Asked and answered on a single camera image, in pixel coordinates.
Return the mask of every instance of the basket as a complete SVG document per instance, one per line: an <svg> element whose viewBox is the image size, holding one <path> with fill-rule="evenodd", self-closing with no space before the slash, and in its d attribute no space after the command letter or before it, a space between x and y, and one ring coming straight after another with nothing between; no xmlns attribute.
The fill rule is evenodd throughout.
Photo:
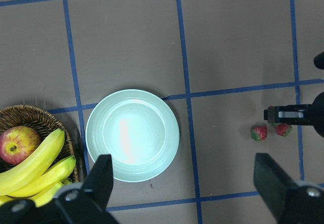
<svg viewBox="0 0 324 224"><path fill-rule="evenodd" d="M32 105L13 105L0 109L0 134L15 126L27 126L36 130L42 141L55 129L60 128L65 131L65 141L60 154L53 163L70 155L75 156L69 133L64 125L49 112ZM0 172L5 172L13 167L14 165L0 158ZM69 178L73 182L79 182L76 166Z"/></svg>

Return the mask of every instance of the red strawberry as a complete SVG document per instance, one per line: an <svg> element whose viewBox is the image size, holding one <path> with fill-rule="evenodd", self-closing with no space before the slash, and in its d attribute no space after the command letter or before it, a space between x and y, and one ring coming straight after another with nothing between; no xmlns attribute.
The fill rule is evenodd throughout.
<svg viewBox="0 0 324 224"><path fill-rule="evenodd" d="M286 123L282 123L282 124L275 126L274 129L275 129L277 135L285 137L292 130L292 126L289 124L286 124Z"/></svg>
<svg viewBox="0 0 324 224"><path fill-rule="evenodd" d="M268 129L266 126L259 126L251 129L251 137L255 141L263 141L266 139Z"/></svg>

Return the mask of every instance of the bunch of bananas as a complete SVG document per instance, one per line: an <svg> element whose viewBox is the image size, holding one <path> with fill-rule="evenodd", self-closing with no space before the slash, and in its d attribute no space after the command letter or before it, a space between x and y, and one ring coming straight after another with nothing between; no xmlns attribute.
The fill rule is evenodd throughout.
<svg viewBox="0 0 324 224"><path fill-rule="evenodd" d="M47 204L74 169L76 159L68 156L50 165L63 148L65 134L61 129L50 133L22 163L0 173L0 205L16 198L28 198L36 207Z"/></svg>

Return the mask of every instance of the plate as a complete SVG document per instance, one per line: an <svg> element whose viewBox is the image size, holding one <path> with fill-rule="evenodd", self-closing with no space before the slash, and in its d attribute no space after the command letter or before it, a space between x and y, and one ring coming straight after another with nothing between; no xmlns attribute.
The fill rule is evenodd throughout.
<svg viewBox="0 0 324 224"><path fill-rule="evenodd" d="M90 114L86 144L91 159L111 154L113 176L141 182L161 174L179 146L179 126L159 97L142 90L122 90L101 100Z"/></svg>

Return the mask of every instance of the woven basket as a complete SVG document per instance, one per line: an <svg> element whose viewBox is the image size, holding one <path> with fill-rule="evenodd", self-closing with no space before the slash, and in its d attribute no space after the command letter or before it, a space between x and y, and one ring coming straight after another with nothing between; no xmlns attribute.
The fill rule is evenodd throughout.
<svg viewBox="0 0 324 224"><path fill-rule="evenodd" d="M31 105L13 105L0 109L0 134L15 126L27 126L36 130L42 141L55 129L60 128L65 131L65 142L54 163L70 155L75 156L69 133L64 125L49 112ZM5 172L13 167L14 165L0 158L0 172ZM69 177L73 182L79 182L76 166Z"/></svg>

